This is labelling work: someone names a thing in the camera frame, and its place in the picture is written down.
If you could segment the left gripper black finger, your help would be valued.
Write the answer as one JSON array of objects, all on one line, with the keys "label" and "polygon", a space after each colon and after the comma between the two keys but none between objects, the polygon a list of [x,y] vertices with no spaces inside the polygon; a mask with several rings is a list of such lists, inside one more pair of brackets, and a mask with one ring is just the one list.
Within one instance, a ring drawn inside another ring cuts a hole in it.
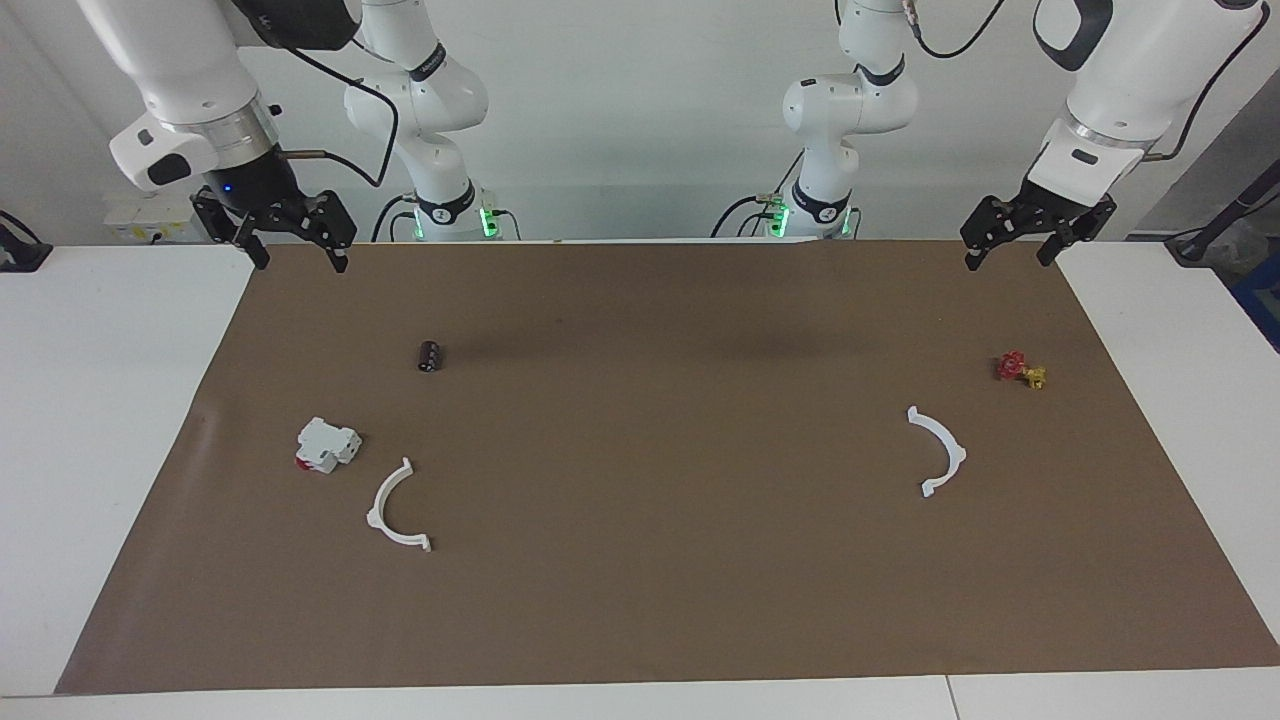
[{"label": "left gripper black finger", "polygon": [[991,251],[1010,241],[1009,206],[997,197],[983,197],[961,225],[966,249],[965,265],[977,272]]},{"label": "left gripper black finger", "polygon": [[1073,220],[1057,220],[1048,238],[1036,254],[1042,266],[1052,266],[1056,259],[1074,243],[1091,242],[1106,227],[1117,209],[1111,195],[1105,195],[1091,210]]}]

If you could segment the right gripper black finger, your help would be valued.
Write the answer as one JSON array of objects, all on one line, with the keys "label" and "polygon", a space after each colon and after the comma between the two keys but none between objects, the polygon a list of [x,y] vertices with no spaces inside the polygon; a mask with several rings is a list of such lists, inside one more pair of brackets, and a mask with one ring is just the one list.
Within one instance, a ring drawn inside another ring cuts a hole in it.
[{"label": "right gripper black finger", "polygon": [[316,245],[323,249],[335,273],[349,265],[347,252],[355,242],[356,224],[334,191],[316,196]]},{"label": "right gripper black finger", "polygon": [[192,208],[201,227],[214,243],[234,246],[251,260],[257,270],[268,268],[270,254],[257,234],[256,220],[252,217],[247,217],[237,225],[229,210],[211,188],[200,188],[192,193]]}]

